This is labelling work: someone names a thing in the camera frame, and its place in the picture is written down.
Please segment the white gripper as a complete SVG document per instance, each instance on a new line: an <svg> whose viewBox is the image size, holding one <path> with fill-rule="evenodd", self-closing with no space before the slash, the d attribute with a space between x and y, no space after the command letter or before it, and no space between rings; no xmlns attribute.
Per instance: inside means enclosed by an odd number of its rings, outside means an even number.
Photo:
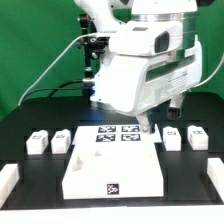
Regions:
<svg viewBox="0 0 224 224"><path fill-rule="evenodd" d="M154 133L151 117L144 113L170 100L167 117L181 116L183 92L199 83L202 48L195 43L182 52L180 60L169 53L158 56L108 54L109 61L98 74L98 102L126 116L137 116L144 133Z"/></svg>

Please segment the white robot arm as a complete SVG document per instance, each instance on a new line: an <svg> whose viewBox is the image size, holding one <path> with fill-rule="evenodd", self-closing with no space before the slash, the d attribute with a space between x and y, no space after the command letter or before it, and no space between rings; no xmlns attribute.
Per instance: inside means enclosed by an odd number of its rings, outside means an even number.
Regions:
<svg viewBox="0 0 224 224"><path fill-rule="evenodd" d="M196 0L74 0L107 39L94 77L94 105L137 119L152 131L150 109L170 101L177 118L182 94L202 77Z"/></svg>

